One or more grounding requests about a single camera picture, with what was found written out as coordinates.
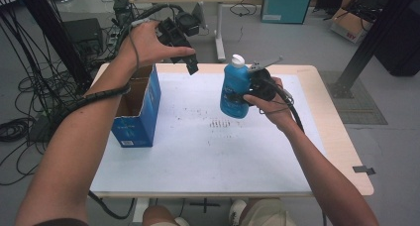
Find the blue spray bottle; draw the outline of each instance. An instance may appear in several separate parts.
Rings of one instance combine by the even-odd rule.
[[[233,55],[232,62],[225,67],[220,109],[233,118],[242,119],[250,108],[244,102],[242,95],[250,91],[250,75],[245,66],[244,58]]]

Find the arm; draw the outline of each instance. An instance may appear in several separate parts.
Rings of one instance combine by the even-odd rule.
[[[282,86],[280,79],[274,80]],[[245,95],[244,99],[257,105],[265,113],[283,108],[282,105],[252,95]],[[284,103],[278,95],[274,100]],[[315,198],[334,225],[378,225],[376,217],[359,191],[299,129],[290,111],[275,112],[266,117],[290,141]]]
[[[144,23],[133,30],[140,66],[194,54],[190,48],[162,45],[155,34],[157,25],[157,22]],[[86,95],[124,86],[136,68],[135,51],[126,40],[118,56]],[[87,222],[87,193],[102,159],[120,99],[116,96],[94,102],[62,121],[21,204],[16,225],[34,225],[56,218]]]

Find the floor mat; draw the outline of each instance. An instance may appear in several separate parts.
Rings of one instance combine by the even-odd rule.
[[[328,91],[330,91],[328,84],[335,83],[340,77],[341,72],[319,71],[319,74],[321,75],[324,84],[327,86]],[[355,81],[351,91],[354,95],[354,98],[331,97],[344,124],[388,124],[359,79]]]

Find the white bottle cap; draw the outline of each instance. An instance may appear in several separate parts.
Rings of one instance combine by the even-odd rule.
[[[236,68],[241,68],[244,65],[245,65],[245,60],[244,60],[243,57],[241,57],[239,55],[233,55],[232,56],[232,66],[234,66]]]

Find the table leg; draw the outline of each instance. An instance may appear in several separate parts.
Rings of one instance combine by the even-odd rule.
[[[225,49],[223,48],[222,40],[222,3],[217,4],[217,30],[215,30],[216,35],[216,50],[217,50],[217,59],[222,62],[226,60]]]
[[[148,198],[137,198],[136,207],[134,209],[133,223],[142,223],[143,222],[143,213],[149,207]]]

